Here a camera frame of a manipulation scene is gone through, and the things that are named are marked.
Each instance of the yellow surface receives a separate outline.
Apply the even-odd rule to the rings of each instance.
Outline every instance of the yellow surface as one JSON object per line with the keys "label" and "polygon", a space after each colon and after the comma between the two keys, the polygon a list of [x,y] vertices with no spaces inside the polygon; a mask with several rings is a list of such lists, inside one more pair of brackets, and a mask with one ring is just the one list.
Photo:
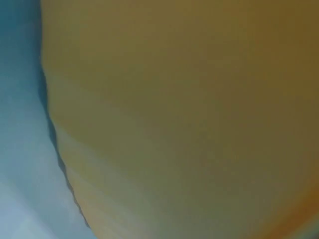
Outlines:
{"label": "yellow surface", "polygon": [[99,239],[276,239],[319,213],[289,223],[319,183],[318,1],[41,3],[58,147]]}

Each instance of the light blue wall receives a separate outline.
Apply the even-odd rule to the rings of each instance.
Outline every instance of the light blue wall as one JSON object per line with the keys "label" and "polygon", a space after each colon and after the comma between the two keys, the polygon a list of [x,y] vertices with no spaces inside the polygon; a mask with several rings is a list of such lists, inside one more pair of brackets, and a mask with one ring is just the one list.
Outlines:
{"label": "light blue wall", "polygon": [[93,239],[50,138],[37,0],[0,0],[0,238]]}

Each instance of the blue background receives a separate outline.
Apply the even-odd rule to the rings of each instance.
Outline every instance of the blue background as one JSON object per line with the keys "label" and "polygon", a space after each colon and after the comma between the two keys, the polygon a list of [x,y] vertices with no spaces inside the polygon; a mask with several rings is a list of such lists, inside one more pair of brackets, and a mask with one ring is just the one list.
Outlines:
{"label": "blue background", "polygon": [[94,239],[46,112],[38,0],[0,0],[0,238]]}

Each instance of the yellow object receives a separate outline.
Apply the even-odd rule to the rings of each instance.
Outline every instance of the yellow object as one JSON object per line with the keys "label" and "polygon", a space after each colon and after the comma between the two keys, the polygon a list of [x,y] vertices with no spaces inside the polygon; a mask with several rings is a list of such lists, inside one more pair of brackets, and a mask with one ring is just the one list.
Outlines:
{"label": "yellow object", "polygon": [[281,239],[313,223],[318,1],[41,4],[58,148],[98,239]]}

